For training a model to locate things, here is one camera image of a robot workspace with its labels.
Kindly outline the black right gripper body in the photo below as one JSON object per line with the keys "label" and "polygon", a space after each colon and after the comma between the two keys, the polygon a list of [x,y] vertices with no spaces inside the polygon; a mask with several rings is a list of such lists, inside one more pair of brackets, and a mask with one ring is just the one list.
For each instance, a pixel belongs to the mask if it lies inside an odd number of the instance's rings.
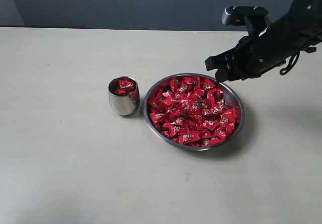
{"label": "black right gripper body", "polygon": [[205,60],[207,71],[220,68],[239,75],[239,80],[254,79],[282,67],[287,74],[297,63],[302,51],[316,52],[321,43],[321,24],[291,25],[287,20],[273,23],[258,37],[242,38],[236,47]]}

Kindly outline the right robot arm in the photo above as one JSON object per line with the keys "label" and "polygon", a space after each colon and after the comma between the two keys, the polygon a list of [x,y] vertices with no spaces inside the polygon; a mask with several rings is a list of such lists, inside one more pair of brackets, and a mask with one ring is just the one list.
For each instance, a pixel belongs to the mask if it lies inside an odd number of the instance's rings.
{"label": "right robot arm", "polygon": [[237,45],[205,60],[207,71],[216,70],[219,82],[255,79],[280,67],[285,75],[296,65],[300,53],[316,52],[321,43],[321,0],[293,0],[289,11],[274,23],[258,6],[230,6],[222,23],[246,26],[248,35]]}

